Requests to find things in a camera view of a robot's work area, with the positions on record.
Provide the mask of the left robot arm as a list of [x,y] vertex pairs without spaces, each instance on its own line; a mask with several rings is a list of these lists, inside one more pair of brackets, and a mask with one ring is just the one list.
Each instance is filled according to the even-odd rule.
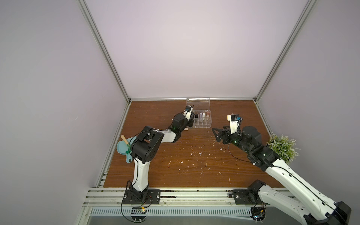
[[155,158],[160,145],[177,142],[183,130],[193,126],[194,116],[193,112],[181,112],[174,116],[171,125],[165,130],[146,126],[131,143],[130,151],[135,168],[129,190],[137,200],[144,201],[148,195],[150,162]]

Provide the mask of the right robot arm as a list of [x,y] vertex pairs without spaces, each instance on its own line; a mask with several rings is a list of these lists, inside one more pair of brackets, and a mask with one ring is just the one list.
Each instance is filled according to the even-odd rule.
[[217,142],[233,144],[247,154],[249,161],[280,182],[295,198],[279,193],[260,180],[248,190],[258,200],[270,204],[303,225],[347,225],[351,208],[322,194],[300,177],[280,156],[262,145],[262,136],[255,127],[232,131],[229,126],[213,128]]

